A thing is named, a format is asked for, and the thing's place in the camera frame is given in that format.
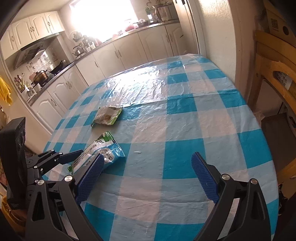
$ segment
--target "snack package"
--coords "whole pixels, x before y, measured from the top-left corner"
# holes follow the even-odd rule
[[[99,154],[102,154],[105,159],[103,170],[114,163],[119,157],[125,157],[121,147],[115,141],[112,134],[107,131],[89,145],[68,167],[70,175],[74,175],[84,163],[88,160],[94,160]]]
[[[91,126],[94,124],[113,125],[120,115],[122,107],[103,106],[98,109]]]

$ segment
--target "ceiling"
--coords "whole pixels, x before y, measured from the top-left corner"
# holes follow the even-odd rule
[[[17,13],[12,22],[34,14],[60,10],[70,0],[29,0]]]

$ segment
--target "door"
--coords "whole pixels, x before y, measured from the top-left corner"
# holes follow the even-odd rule
[[[188,53],[198,54],[197,36],[188,3],[186,0],[176,0],[173,2],[183,29]]]
[[[11,25],[8,26],[3,37],[1,38],[0,45],[4,59],[7,59],[9,56],[18,51]]]
[[[67,70],[63,74],[63,77],[70,86],[70,89],[74,91],[74,93],[77,92],[78,95],[81,95],[82,92],[88,87],[76,66],[73,66],[71,69]]]
[[[100,82],[105,78],[102,70],[100,69],[96,59],[92,54],[79,61],[76,66],[88,85]]]
[[[57,11],[46,12],[45,17],[47,23],[50,27],[50,30],[53,34],[65,31],[64,26],[62,24],[61,19],[59,18],[59,14]]]
[[[13,36],[18,49],[36,41],[29,18],[24,18],[12,25]]]
[[[167,24],[165,27],[168,32],[174,56],[188,53],[187,44],[182,32],[181,24]]]
[[[47,91],[34,102],[32,109],[52,133],[65,114]]]
[[[94,52],[93,56],[106,78],[125,70],[119,54],[112,43]]]
[[[139,37],[149,62],[174,56],[164,25],[143,30]]]
[[[52,34],[44,13],[33,15],[29,19],[36,39],[42,39]]]
[[[71,105],[78,98],[79,93],[71,90],[71,85],[66,82],[63,76],[59,77],[48,88],[48,93],[52,96],[56,104],[67,112]]]
[[[130,69],[148,62],[145,50],[137,33],[113,42],[125,67]]]

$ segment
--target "window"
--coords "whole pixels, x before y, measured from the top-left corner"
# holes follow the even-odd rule
[[[76,30],[102,42],[124,30],[127,20],[138,22],[130,0],[78,0],[70,7]]]

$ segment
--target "tablecloth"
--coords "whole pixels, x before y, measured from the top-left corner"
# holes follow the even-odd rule
[[[113,126],[91,128],[105,105],[124,108]],[[267,142],[239,91],[210,60],[171,57],[89,86],[44,150],[85,149],[107,130],[126,157],[103,171],[82,204],[105,241],[192,241],[214,206],[191,167],[196,151],[220,173],[259,181],[274,234],[278,188]],[[59,164],[45,178],[61,180],[67,167]],[[235,199],[220,237],[237,204]]]

